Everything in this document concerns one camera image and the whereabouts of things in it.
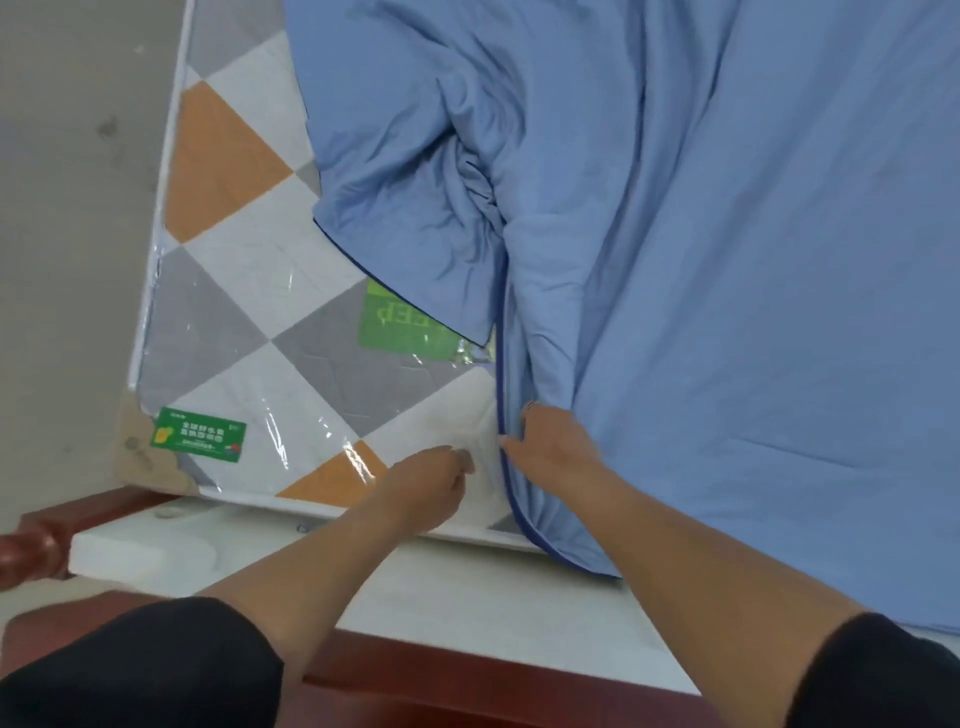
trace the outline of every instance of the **black sleeve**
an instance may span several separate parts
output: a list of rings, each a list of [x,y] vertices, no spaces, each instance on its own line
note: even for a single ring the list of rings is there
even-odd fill
[[[957,728],[960,660],[880,615],[840,627],[814,659],[787,728]]]
[[[0,725],[250,726],[276,720],[283,663],[217,599],[140,607],[0,682]]]

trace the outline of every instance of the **hand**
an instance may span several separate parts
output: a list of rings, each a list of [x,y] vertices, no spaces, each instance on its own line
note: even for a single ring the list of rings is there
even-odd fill
[[[367,502],[396,518],[401,538],[417,536],[457,512],[468,473],[473,458],[464,449],[421,450],[390,468]]]
[[[531,402],[520,414],[524,439],[500,437],[500,447],[531,482],[566,500],[577,483],[606,467],[587,431],[573,414]]]

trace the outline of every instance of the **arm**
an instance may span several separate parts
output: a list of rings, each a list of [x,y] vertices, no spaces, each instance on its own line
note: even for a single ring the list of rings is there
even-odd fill
[[[606,468],[569,412],[526,410],[501,445],[604,548],[677,660],[734,728],[775,728],[824,641],[865,610],[644,495]]]
[[[392,468],[364,502],[200,596],[233,607],[283,661],[284,692],[303,672],[353,595],[403,540],[436,528],[464,496],[465,450],[433,448]]]

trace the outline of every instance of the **mattress cover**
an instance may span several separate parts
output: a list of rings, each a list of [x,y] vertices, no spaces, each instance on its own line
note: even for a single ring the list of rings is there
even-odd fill
[[[681,511],[960,628],[960,5],[287,0],[329,238]],[[525,533],[616,574],[505,464]]]
[[[331,517],[397,460],[466,447],[477,473],[434,535],[535,550],[503,487],[492,350],[370,281],[311,219],[321,180],[284,25],[280,0],[186,7],[128,385],[151,418],[187,415],[146,453],[180,438],[192,492]],[[236,462],[197,449],[223,444],[208,418],[246,426]]]

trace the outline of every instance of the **forearm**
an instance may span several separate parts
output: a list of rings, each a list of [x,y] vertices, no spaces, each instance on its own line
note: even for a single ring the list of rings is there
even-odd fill
[[[374,500],[201,592],[229,604],[270,641],[297,684],[364,581],[402,538]]]
[[[610,471],[569,505],[704,696],[736,728],[782,726],[824,640],[864,609]]]

